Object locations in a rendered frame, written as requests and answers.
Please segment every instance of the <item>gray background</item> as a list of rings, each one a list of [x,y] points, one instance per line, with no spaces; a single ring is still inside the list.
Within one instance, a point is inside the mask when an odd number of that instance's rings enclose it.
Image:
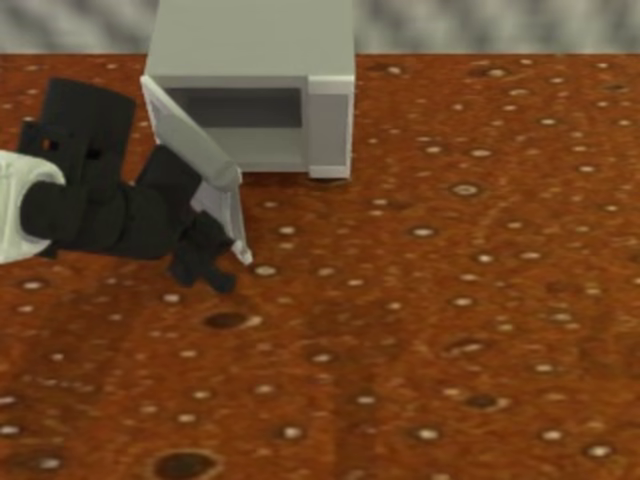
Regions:
[[[361,53],[640,51],[640,0],[353,1]],[[0,2],[0,53],[143,53],[158,0]]]

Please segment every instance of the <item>box top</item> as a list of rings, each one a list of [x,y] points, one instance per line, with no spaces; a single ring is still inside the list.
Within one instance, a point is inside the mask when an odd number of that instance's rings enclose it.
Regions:
[[[350,0],[160,0],[152,77],[354,75]]]

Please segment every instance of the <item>open cabinet door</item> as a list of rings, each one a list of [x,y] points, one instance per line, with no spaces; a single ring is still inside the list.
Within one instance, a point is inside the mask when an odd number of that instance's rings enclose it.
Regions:
[[[140,83],[156,142],[172,149],[203,178],[193,208],[206,211],[224,226],[235,240],[233,252],[249,265],[253,255],[244,228],[240,168],[151,77],[142,76]]]

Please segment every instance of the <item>blurry wall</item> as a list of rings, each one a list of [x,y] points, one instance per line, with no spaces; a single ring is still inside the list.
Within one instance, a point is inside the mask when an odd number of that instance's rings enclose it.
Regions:
[[[640,0],[353,1],[362,53],[640,51]],[[157,2],[0,0],[0,53],[143,53]]]

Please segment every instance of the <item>spotted brown surface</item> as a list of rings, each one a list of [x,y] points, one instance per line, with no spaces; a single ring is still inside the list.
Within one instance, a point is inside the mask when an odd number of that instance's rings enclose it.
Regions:
[[[0,57],[0,147],[52,75],[142,105],[143,61]],[[1,478],[640,478],[637,58],[358,69],[353,181],[247,175],[237,293],[2,267]],[[127,178],[151,145],[140,109]]]

